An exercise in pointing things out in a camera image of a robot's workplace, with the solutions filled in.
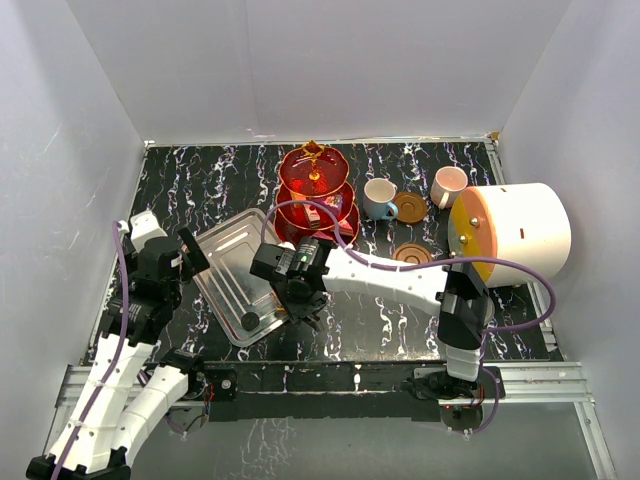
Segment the red tiered cake stand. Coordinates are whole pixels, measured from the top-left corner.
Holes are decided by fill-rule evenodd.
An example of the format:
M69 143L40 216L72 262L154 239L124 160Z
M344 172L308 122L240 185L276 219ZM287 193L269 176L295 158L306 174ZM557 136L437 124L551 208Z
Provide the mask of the red tiered cake stand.
M349 164L339 150L312 140L287 153L278 174L281 184L276 203L296 199L329 205L341 222L343 240L351 243L356 239L360 212L354 204L353 187L347 183ZM296 246L303 237L314 235L335 240L329 215L313 206L279 208L274 227L280 240Z

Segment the red glass plate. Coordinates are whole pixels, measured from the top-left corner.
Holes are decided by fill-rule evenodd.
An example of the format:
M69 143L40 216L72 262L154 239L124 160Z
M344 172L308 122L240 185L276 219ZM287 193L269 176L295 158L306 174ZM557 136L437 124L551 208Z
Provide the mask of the red glass plate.
M342 195L342 206L340 207L340 215L338 216L338 221L347 218L349 212L351 211L351 206L353 205L353 187L348 183L345 183L340 190L337 192L333 192L331 195ZM314 201L322 200L322 198L314 198ZM276 203L286 202L287 200L291 200L291 192L287 190L286 187L281 186L278 195L276 196ZM310 229L309 221L307 220L307 215L304 213L304 207L302 205L288 205L286 207L282 207L279 209L280 213L284 216L284 218L294 226L302 229ZM328 228L333 228L333 222L329 218L329 215L324 213L322 210L316 210L320 215L320 226L318 228L314 228L313 230L326 230Z
M349 222L349 225L353 229L353 236L342 235L342 239L347 243L353 243L355 239L358 237L358 232L360 231L360 212L358 211L358 207L356 205L353 206L351 212L346 218L346 221ZM276 234L278 238L283 242L293 243L296 247L300 243L303 237L312 237L316 233L320 233L321 235L329 236L331 239L335 241L335 234L333 230L325 230L323 232L316 232L315 230L308 230L306 228L298 228L294 225L288 223L280 212L276 212L276 220L274 222L274 227L276 230Z
M340 150L309 142L291 150L278 171L282 184L308 198L325 197L338 190L349 175L349 164Z

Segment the brown saucer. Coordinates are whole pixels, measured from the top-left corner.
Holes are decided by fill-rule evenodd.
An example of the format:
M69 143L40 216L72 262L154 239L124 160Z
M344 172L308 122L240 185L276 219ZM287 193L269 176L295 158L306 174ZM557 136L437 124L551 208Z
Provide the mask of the brown saucer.
M421 222L427 214L427 202L417 193L400 192L396 194L393 203L398 207L396 220L402 223L411 225Z
M405 243L400 245L395 252L393 252L393 259L400 262L413 263L428 263L433 261L433 257L429 253L429 250L422 245L416 245L415 243Z

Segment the food item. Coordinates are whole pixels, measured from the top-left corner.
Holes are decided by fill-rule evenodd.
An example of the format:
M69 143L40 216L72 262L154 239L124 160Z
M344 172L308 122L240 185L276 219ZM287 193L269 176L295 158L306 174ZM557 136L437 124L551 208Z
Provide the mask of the food item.
M335 216L340 215L342 209L342 195L329 195L328 197L313 200L324 207L327 207Z
M299 193L295 193L295 192L290 192L291 193L291 200L306 200L307 197L305 197L304 195L300 195ZM294 205L294 208L302 208L302 203L296 203Z
M309 226L311 228L319 228L320 227L320 214L318 210L313 205L304 204L304 214L307 217L307 221L309 222Z
M339 225L340 225L340 235L353 237L353 228L351 227L349 222L347 222L346 218L344 220L340 220Z
M276 195L276 203L282 203L289 200L293 200L294 192L291 192L286 189L286 187L281 186L278 194ZM348 183L345 183L338 192L332 194L331 196L340 196L342 198L342 205L340 206L340 212L335 214L338 220L346 218L351 212L353 206L353 188ZM299 198L306 198L309 201L315 201L320 199L308 198L299 196ZM279 209L279 212L284 215L284 218L287 222L296 225L299 228L311 228L309 225L309 221L307 220L307 214L305 213L304 207L302 203L287 205L286 207L282 207ZM333 229L333 222L329 218L329 215L321 210L317 209L318 215L320 215L320 226L317 228L318 230L324 229Z
M353 205L353 208L351 209L351 212L349 212L349 215L347 216L345 221L347 222L349 227L345 226L345 234L341 236L342 239L347 244L349 244L356 239L358 230L360 228L360 212L358 211L357 205ZM276 213L276 219L273 226L276 234L278 235L278 238L280 238L281 241L290 242L296 246L300 243L300 240L302 240L302 238L312 237L316 233L320 233L314 230L296 227L295 225L289 223L284 218L281 212ZM324 230L322 232L322 235L326 235L335 240L333 228Z

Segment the silver tray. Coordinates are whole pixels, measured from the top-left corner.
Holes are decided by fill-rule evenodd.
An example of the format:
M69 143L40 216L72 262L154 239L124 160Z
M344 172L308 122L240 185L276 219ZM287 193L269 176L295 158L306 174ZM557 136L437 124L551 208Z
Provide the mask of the silver tray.
M238 347L255 343L287 320L269 282L249 273L260 246L264 220L261 210L251 208L196 237L210 268L198 274L195 283L229 341ZM265 241L280 243L271 223L267 225ZM241 324L247 312L254 312L260 318L260 324L252 331L245 330Z

